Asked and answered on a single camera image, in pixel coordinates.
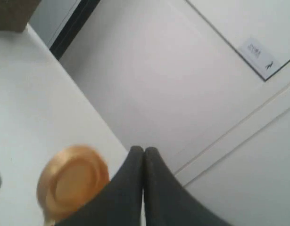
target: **gold lid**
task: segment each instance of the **gold lid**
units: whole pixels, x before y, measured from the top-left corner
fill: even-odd
[[[45,166],[37,198],[45,218],[60,220],[90,201],[109,182],[108,167],[92,148],[75,145]]]

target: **small white sign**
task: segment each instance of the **small white sign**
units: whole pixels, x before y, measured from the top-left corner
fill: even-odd
[[[238,49],[244,59],[265,80],[269,79],[279,68],[280,63],[254,38],[249,38]]]

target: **white table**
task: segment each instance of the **white table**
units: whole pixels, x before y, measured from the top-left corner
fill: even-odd
[[[96,147],[112,177],[127,151],[30,26],[0,32],[0,226],[41,226],[36,186],[73,144]]]

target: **brown box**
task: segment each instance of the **brown box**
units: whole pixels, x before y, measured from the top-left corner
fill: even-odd
[[[24,31],[41,0],[0,0],[0,31]]]

